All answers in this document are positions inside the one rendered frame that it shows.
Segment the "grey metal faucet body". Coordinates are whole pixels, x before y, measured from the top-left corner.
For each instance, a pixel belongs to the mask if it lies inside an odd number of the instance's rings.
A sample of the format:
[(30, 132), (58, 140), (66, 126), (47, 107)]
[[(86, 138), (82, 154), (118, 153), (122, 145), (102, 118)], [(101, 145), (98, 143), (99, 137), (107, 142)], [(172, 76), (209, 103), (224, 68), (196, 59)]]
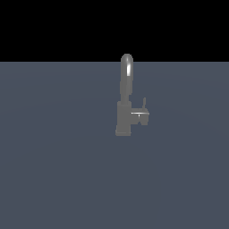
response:
[(117, 102), (117, 125), (115, 130), (116, 136), (131, 135), (131, 102), (129, 101), (129, 96), (132, 93), (132, 65), (133, 59), (131, 55), (125, 54), (121, 58), (121, 100)]

